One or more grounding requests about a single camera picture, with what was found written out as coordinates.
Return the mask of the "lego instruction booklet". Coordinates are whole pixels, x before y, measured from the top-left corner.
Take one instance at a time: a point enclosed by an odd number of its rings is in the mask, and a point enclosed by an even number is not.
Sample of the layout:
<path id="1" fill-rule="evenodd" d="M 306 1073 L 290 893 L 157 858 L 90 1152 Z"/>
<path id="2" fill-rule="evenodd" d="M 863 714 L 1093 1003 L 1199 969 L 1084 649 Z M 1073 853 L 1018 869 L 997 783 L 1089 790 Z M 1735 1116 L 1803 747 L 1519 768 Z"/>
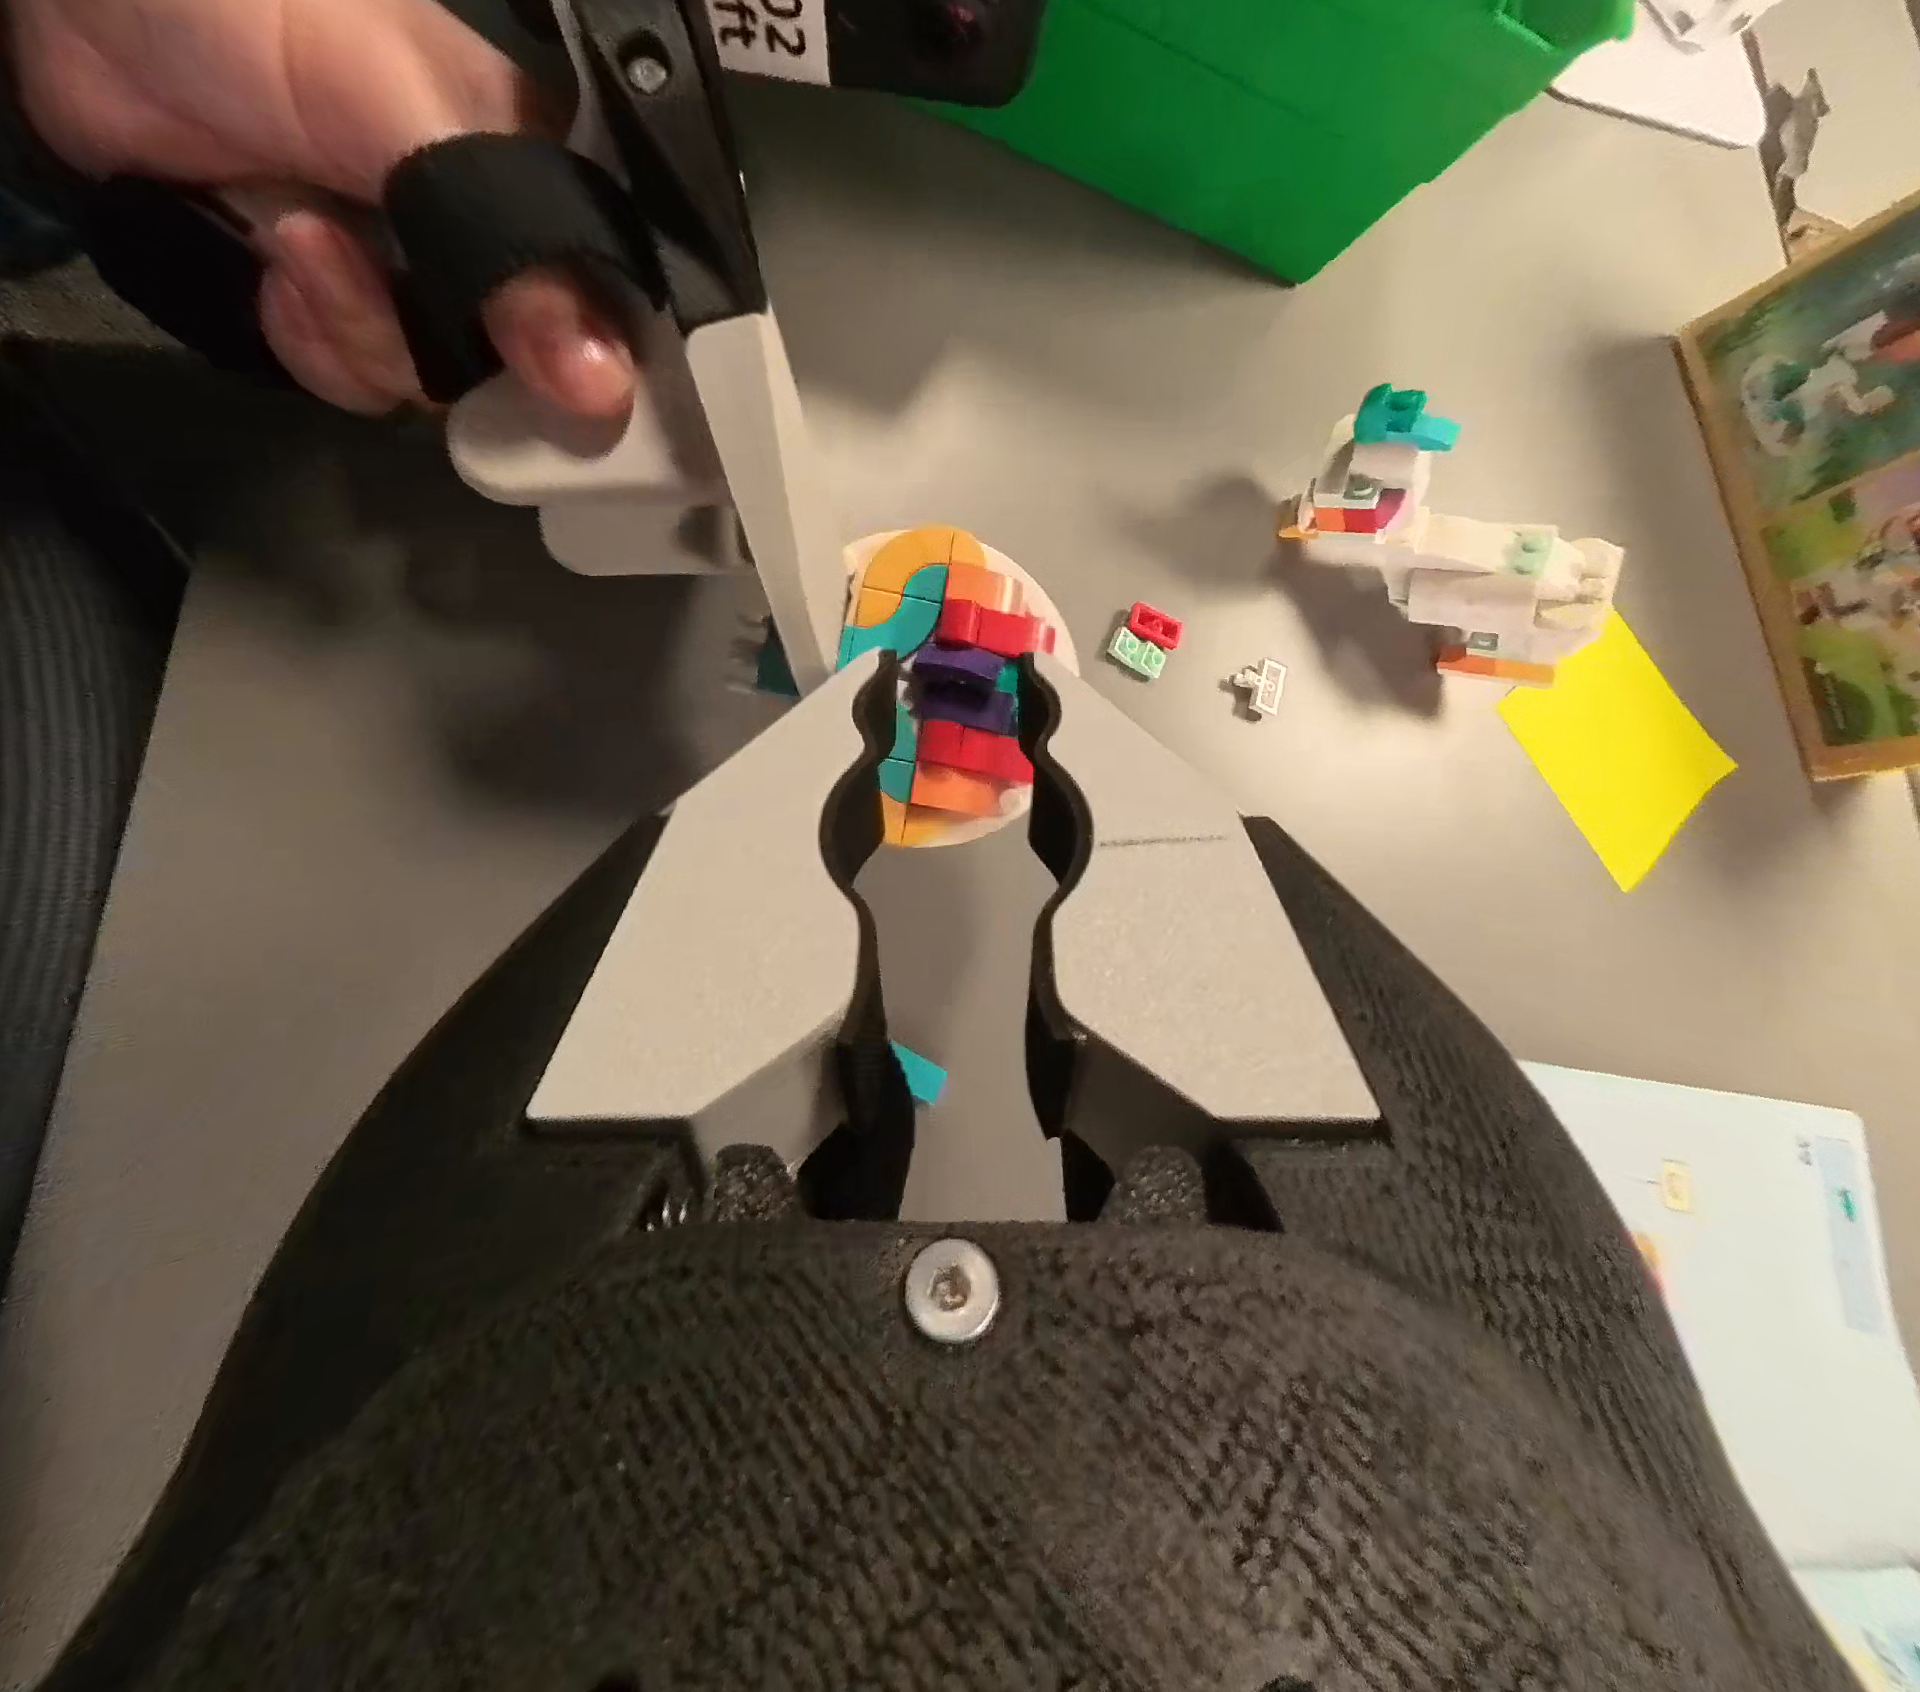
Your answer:
<path id="1" fill-rule="evenodd" d="M 1919 1390 L 1857 1115 L 1539 1063 L 1764 1534 L 1865 1688 L 1919 1684 Z"/>

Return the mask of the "white lego llama figure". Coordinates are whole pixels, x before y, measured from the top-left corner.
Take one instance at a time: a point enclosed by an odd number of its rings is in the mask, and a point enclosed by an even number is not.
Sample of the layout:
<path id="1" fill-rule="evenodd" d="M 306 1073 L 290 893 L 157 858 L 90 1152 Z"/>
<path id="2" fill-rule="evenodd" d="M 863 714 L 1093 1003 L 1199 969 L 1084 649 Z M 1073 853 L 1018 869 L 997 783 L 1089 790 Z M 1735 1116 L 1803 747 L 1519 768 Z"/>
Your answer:
<path id="1" fill-rule="evenodd" d="M 1616 617 L 1624 550 L 1432 504 L 1432 472 L 1460 436 L 1424 390 L 1376 384 L 1335 422 L 1307 485 L 1281 504 L 1277 542 L 1372 581 L 1428 632 L 1436 673 L 1549 690 Z"/>

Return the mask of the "lego set box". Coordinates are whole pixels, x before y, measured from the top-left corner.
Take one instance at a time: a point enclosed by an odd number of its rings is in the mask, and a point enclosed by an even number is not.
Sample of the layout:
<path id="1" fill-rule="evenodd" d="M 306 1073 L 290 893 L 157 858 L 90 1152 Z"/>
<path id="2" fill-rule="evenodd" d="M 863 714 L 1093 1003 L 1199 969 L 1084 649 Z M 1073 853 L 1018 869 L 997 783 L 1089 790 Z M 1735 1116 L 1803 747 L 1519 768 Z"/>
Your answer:
<path id="1" fill-rule="evenodd" d="M 1919 768 L 1919 199 L 1673 348 L 1807 778 Z"/>

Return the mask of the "round colourful lego disc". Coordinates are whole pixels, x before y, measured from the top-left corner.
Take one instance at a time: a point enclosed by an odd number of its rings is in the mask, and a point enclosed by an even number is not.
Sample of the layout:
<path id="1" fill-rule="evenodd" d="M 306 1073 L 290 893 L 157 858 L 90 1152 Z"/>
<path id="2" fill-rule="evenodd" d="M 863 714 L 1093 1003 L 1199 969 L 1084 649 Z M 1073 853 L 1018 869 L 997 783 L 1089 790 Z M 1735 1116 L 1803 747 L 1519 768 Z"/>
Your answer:
<path id="1" fill-rule="evenodd" d="M 954 525 L 875 533 L 845 550 L 838 662 L 895 659 L 895 732 L 877 765 L 882 840 L 959 846 L 1031 811 L 1035 768 L 1020 748 L 1020 659 L 1077 669 L 1065 615 L 1006 552 Z M 1008 665 L 989 697 L 923 688 L 911 662 L 926 645 L 993 650 Z"/>

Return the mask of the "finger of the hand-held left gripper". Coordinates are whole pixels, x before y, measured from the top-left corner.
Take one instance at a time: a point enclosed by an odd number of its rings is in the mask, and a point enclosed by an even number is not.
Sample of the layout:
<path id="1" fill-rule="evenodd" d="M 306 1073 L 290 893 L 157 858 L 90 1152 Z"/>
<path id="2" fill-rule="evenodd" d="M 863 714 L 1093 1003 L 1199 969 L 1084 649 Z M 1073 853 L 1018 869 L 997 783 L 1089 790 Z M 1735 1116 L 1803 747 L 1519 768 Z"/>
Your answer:
<path id="1" fill-rule="evenodd" d="M 847 547 L 779 319 L 719 319 L 684 337 L 684 359 L 787 667 L 811 695 L 838 670 Z"/>

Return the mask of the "person's left hand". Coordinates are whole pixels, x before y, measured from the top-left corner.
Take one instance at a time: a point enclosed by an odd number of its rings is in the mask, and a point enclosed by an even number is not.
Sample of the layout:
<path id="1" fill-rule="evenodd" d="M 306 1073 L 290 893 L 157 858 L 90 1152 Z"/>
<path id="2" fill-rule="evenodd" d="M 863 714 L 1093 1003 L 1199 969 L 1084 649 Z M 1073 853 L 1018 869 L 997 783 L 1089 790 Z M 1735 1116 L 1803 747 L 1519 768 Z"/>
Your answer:
<path id="1" fill-rule="evenodd" d="M 432 144 L 550 128 L 504 53 L 437 0 L 5 0 L 5 35 L 62 169 L 207 192 L 244 224 L 260 333 L 297 384 L 357 414 L 429 405 L 349 215 Z"/>

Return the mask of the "yellow sticky note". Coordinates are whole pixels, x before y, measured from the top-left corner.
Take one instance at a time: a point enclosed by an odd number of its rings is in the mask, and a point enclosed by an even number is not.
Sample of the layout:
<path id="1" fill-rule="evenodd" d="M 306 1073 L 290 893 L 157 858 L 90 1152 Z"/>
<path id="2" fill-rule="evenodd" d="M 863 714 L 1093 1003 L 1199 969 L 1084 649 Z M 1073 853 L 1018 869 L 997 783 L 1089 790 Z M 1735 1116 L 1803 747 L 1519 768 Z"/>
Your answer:
<path id="1" fill-rule="evenodd" d="M 1620 893 L 1739 768 L 1620 615 L 1549 688 L 1507 693 L 1498 717 Z"/>

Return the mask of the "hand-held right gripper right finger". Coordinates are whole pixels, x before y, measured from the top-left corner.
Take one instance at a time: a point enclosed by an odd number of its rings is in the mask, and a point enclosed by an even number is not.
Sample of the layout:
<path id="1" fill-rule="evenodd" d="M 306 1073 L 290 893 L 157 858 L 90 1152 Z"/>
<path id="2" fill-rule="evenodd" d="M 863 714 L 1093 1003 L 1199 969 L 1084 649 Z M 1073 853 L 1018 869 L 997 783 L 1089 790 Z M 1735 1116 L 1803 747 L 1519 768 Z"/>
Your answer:
<path id="1" fill-rule="evenodd" d="M 1056 654 L 1020 662 L 1027 1084 L 1075 1143 L 1366 1138 L 1380 1105 L 1225 788 Z"/>

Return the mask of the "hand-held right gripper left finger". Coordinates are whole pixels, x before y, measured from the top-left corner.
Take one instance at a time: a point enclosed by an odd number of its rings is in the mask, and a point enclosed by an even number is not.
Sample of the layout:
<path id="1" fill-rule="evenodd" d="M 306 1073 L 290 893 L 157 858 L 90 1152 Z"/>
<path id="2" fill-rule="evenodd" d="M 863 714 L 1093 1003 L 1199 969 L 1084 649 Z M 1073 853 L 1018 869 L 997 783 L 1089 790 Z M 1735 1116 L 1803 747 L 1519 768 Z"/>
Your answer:
<path id="1" fill-rule="evenodd" d="M 802 1168 L 852 1116 L 845 1059 L 891 1056 L 859 876 L 900 662 L 868 650 L 684 792 L 526 1107 L 539 1131 L 680 1137 Z"/>

